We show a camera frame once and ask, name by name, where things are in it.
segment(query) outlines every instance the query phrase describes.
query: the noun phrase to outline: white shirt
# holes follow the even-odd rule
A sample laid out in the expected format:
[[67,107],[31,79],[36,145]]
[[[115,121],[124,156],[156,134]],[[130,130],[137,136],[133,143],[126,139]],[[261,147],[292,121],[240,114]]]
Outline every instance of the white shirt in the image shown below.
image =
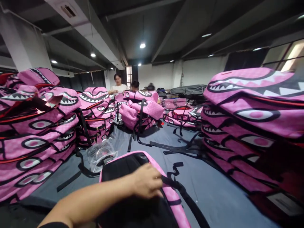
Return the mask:
[[125,84],[121,84],[120,86],[116,86],[116,85],[112,86],[111,91],[113,90],[118,90],[118,92],[123,92],[125,90],[129,90],[129,88]]

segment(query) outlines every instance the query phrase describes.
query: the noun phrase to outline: hand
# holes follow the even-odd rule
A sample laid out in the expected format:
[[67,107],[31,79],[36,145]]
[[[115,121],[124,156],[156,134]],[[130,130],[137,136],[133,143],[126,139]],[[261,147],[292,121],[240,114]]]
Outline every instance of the hand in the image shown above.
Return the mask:
[[155,196],[163,197],[161,174],[150,163],[146,163],[130,174],[132,194],[150,199]]

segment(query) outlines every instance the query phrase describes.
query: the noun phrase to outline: clear plastic packaging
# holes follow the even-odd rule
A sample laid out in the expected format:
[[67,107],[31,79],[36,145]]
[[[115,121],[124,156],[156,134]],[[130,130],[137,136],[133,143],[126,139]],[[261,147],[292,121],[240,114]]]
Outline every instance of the clear plastic packaging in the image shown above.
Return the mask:
[[91,171],[97,173],[102,170],[103,165],[117,157],[118,151],[114,151],[110,141],[105,139],[87,149],[86,154]]

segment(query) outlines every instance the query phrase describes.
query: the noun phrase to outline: ceiling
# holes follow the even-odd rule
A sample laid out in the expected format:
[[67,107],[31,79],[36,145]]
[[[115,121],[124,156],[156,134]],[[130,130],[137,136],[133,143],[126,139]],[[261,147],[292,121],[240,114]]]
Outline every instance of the ceiling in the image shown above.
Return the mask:
[[[48,1],[2,0],[5,9],[42,29],[56,66],[75,73],[114,67],[109,54],[63,18]],[[87,0],[65,0],[81,6]],[[304,28],[301,0],[89,0],[98,33],[126,65],[206,58],[269,46]],[[146,47],[140,49],[144,42]],[[0,37],[0,55],[10,54]]]

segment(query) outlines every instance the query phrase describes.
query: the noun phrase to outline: air vent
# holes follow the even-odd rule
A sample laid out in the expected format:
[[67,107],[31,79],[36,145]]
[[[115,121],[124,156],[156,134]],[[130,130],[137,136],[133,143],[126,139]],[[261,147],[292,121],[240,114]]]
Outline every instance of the air vent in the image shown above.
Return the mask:
[[70,3],[64,2],[57,5],[69,18],[76,17],[77,12]]

